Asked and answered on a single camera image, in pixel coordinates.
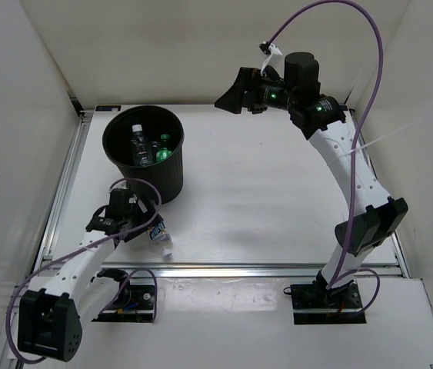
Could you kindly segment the clear bottle white blue label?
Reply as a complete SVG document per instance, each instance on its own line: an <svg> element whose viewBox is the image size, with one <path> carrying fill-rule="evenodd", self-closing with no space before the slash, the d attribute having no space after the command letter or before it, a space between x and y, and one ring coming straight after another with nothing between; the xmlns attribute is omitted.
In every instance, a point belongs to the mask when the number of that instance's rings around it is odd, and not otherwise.
<svg viewBox="0 0 433 369"><path fill-rule="evenodd" d="M164 259L169 259L172 256L172 237L160 215L149 225L147 234L155 251Z"/></svg>

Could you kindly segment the green plastic soda bottle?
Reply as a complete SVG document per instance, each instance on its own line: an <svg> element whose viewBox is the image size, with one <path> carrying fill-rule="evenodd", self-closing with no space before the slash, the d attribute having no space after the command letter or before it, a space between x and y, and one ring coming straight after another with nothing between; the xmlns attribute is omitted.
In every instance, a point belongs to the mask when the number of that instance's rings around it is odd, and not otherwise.
<svg viewBox="0 0 433 369"><path fill-rule="evenodd" d="M158 150L155 153L156 162L164 161L172 152L171 136L169 134L162 134L160 136Z"/></svg>

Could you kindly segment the clear unlabelled plastic bottle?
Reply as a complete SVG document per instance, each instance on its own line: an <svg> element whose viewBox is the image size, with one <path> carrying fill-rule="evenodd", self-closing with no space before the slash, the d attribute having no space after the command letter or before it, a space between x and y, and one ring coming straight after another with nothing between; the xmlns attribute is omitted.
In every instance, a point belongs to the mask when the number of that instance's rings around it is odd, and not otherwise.
<svg viewBox="0 0 433 369"><path fill-rule="evenodd" d="M143 132L141 125L132 126L131 153L133 165L143 168L155 163L152 144Z"/></svg>

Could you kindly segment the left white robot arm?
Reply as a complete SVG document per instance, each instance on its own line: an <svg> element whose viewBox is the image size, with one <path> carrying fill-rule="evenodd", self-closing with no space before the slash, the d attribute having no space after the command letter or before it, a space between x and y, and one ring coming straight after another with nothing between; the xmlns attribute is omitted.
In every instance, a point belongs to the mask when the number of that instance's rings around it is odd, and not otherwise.
<svg viewBox="0 0 433 369"><path fill-rule="evenodd" d="M43 285L31 283L18 308L15 354L25 362L46 358L68 362L77 353L86 324L118 311L134 310L131 275L104 268L106 258L163 221L155 201L128 188L111 190L108 203L97 209L77 249L60 258L61 267Z"/></svg>

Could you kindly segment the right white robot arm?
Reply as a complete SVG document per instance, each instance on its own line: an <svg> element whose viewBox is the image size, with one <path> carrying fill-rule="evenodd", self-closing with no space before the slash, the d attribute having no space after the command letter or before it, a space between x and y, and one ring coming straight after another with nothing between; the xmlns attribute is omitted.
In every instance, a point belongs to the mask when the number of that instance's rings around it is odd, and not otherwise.
<svg viewBox="0 0 433 369"><path fill-rule="evenodd" d="M331 308L343 298L364 259L394 233L408 206L379 183L357 145L359 131L347 124L340 104L320 92L314 55L294 52L285 56L284 64L283 75L270 65L240 68L215 107L236 115L242 110L286 111L328 166L349 210L348 220L335 227L338 244L316 277L316 300Z"/></svg>

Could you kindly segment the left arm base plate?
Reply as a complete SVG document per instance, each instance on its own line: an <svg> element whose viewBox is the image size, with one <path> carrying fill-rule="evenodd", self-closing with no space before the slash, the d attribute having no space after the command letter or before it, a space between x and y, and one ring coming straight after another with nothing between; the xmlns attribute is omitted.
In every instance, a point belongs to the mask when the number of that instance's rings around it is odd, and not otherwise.
<svg viewBox="0 0 433 369"><path fill-rule="evenodd" d="M158 285L154 278L132 278L113 305L94 322L153 323L156 319Z"/></svg>

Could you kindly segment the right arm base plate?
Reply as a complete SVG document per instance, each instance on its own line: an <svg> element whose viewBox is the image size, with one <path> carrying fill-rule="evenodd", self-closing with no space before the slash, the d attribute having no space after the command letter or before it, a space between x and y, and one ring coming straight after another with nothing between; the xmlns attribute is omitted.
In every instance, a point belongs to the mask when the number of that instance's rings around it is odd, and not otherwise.
<svg viewBox="0 0 433 369"><path fill-rule="evenodd" d="M314 281L283 289L291 298L294 325L365 324L358 285L350 283L338 293L324 292Z"/></svg>

